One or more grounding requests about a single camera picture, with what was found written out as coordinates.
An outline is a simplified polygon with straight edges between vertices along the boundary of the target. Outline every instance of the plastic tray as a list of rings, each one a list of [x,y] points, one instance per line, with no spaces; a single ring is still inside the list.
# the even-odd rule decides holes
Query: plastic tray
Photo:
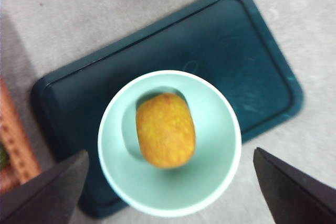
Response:
[[[46,75],[34,85],[31,103],[59,160],[89,152],[80,205],[92,216],[125,206],[99,165],[103,112],[126,83],[162,69],[190,72],[216,86],[237,114],[243,142],[289,119],[302,104],[301,88],[252,0],[198,0]]]

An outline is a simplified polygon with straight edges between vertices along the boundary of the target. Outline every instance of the wooden ruler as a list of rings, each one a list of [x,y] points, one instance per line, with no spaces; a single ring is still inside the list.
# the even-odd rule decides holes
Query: wooden ruler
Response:
[[[5,188],[11,189],[11,185],[23,184],[36,177],[41,173],[41,168],[12,98],[2,80],[0,106],[0,139],[9,154],[10,162],[9,167],[3,169],[0,176],[3,193]]]

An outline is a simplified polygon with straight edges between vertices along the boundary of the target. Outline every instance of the gray surface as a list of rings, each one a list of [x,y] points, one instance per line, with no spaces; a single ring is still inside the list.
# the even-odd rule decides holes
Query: gray surface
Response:
[[[28,94],[44,74],[108,45],[195,0],[2,0],[1,74],[43,169],[54,161],[33,120]],[[255,0],[305,92],[301,113],[243,146],[237,175],[215,203],[177,219],[128,207],[72,223],[273,223],[254,172],[260,146],[336,187],[336,0]]]

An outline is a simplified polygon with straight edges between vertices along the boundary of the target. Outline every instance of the light blue cup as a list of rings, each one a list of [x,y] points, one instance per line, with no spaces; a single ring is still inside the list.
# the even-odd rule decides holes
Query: light blue cup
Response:
[[[162,92],[181,95],[195,125],[195,153],[176,169],[152,166],[138,145],[136,108]],[[129,205],[156,216],[188,215],[215,201],[232,181],[241,151],[228,101],[207,81],[181,71],[151,72],[129,82],[113,97],[99,127],[98,154],[108,183]]]

